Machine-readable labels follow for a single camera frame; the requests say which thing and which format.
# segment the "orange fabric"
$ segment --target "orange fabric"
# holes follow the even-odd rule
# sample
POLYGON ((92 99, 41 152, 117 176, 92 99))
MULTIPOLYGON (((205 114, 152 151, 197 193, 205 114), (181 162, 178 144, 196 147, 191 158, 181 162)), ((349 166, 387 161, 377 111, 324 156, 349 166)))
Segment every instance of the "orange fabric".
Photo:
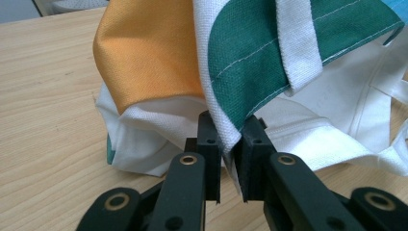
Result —
POLYGON ((93 54, 120 114, 149 99, 204 98, 192 1, 111 0, 93 54))

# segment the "wood grain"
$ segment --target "wood grain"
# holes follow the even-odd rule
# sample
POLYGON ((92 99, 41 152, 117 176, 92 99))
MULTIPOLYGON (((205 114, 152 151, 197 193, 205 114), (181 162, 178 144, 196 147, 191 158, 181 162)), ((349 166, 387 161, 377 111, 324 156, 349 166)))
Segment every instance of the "wood grain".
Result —
MULTIPOLYGON (((74 230, 99 194, 162 180, 106 164, 91 50, 103 11, 0 25, 0 230, 74 230)), ((394 102, 393 129, 407 117, 394 102)), ((408 202, 408 179, 381 170, 337 165, 318 176, 344 195, 374 186, 408 202)), ((268 230, 261 202, 243 204, 225 172, 221 185, 221 204, 207 203, 207 230, 268 230)))

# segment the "light wood surface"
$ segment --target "light wood surface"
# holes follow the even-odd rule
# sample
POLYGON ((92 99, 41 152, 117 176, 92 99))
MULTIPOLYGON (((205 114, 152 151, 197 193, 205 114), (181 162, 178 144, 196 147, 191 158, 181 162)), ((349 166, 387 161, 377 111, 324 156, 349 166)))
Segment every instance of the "light wood surface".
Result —
MULTIPOLYGON (((144 192, 162 179, 106 164, 101 85, 91 44, 104 9, 0 25, 0 230, 74 230, 101 193, 144 192)), ((393 103, 393 134, 408 117, 393 103)), ((408 202, 408 178, 350 165, 318 172, 333 191, 373 186, 408 202)), ((261 202, 243 204, 222 175, 207 230, 268 230, 261 202)))

